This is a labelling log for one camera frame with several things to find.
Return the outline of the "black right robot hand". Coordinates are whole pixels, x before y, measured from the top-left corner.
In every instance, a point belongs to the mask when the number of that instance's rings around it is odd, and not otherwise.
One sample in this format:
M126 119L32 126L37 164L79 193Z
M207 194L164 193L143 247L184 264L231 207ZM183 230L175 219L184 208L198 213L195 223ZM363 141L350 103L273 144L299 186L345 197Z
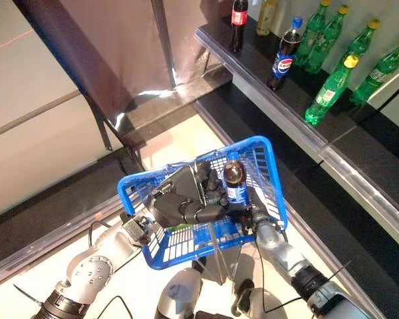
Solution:
M225 214L234 223L240 224L241 233L250 235L255 232L256 224L262 220L269 220L266 205L260 200L254 187L247 186L249 204L228 203L225 207Z

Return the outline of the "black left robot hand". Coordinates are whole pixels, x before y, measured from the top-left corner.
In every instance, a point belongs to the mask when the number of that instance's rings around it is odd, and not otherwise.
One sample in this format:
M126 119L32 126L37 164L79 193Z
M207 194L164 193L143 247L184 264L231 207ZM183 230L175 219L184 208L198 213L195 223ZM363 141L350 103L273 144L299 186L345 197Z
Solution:
M163 228L221 219L228 205L226 190L209 161L180 168L147 197L146 208Z

